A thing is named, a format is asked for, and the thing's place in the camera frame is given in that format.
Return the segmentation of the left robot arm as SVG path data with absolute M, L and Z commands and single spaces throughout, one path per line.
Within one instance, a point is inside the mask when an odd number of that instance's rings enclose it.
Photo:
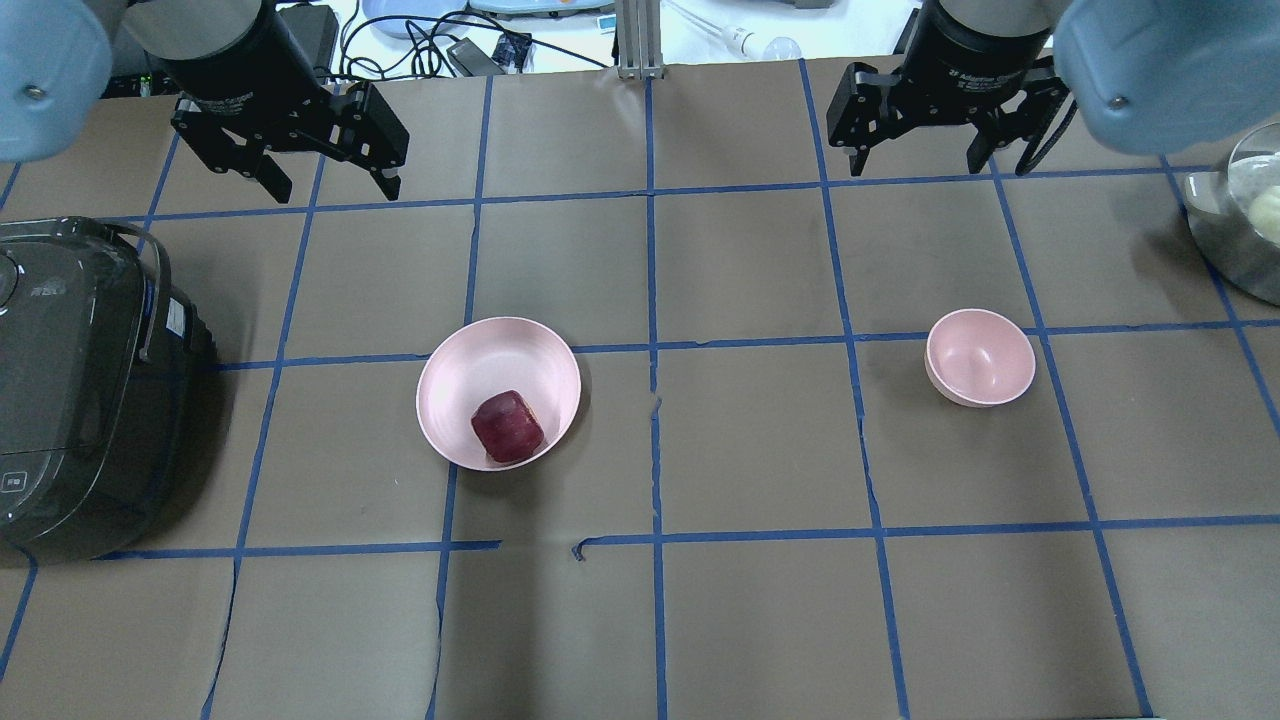
M 211 172 L 287 202 L 279 152 L 319 152 L 401 195 L 410 132 L 367 81 L 325 88 L 271 1 L 5 1 L 3 160 L 40 161 L 76 141 L 129 35 L 180 91 L 172 126 Z

